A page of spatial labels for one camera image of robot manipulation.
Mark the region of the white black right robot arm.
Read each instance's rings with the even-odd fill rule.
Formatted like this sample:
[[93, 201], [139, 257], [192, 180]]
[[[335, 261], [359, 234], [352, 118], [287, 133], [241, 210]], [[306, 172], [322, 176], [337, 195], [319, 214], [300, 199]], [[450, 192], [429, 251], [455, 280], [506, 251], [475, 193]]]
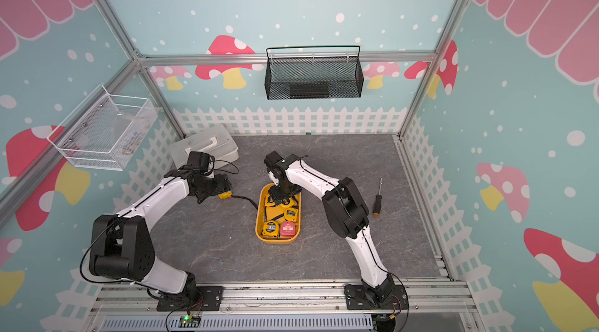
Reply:
[[265, 157], [265, 166], [274, 182], [269, 194], [276, 203], [300, 192], [320, 199], [332, 231], [348, 242], [357, 260], [366, 298], [376, 306], [386, 302], [395, 282], [373, 243], [369, 210], [354, 181], [327, 176], [295, 154], [282, 157], [272, 151]]

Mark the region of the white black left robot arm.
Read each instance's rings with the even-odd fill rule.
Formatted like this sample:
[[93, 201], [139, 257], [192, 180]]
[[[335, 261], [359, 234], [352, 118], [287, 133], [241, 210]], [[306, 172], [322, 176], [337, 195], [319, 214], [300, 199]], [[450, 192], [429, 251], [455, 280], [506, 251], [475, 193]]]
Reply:
[[90, 247], [80, 268], [85, 277], [104, 277], [106, 284], [135, 282], [163, 296], [193, 298], [196, 280], [188, 271], [176, 269], [160, 260], [151, 238], [153, 227], [171, 208], [188, 196], [200, 204], [211, 196], [230, 190], [226, 175], [215, 175], [226, 162], [193, 151], [187, 163], [165, 174], [162, 181], [145, 196], [116, 214], [104, 214], [93, 223]]

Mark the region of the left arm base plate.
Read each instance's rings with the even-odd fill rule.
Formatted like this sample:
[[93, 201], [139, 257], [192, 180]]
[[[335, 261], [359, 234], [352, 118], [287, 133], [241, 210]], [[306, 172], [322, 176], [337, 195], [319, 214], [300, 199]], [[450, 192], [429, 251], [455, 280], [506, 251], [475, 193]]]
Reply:
[[222, 286], [197, 286], [179, 294], [159, 293], [156, 310], [171, 312], [176, 310], [218, 311], [223, 299]]

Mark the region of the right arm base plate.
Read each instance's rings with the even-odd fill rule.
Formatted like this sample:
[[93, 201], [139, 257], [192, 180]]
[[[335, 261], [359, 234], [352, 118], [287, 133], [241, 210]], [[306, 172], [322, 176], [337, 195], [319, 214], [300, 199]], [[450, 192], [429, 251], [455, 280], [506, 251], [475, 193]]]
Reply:
[[344, 285], [348, 310], [407, 311], [409, 299], [404, 286], [392, 285], [390, 290], [374, 291], [366, 285]]

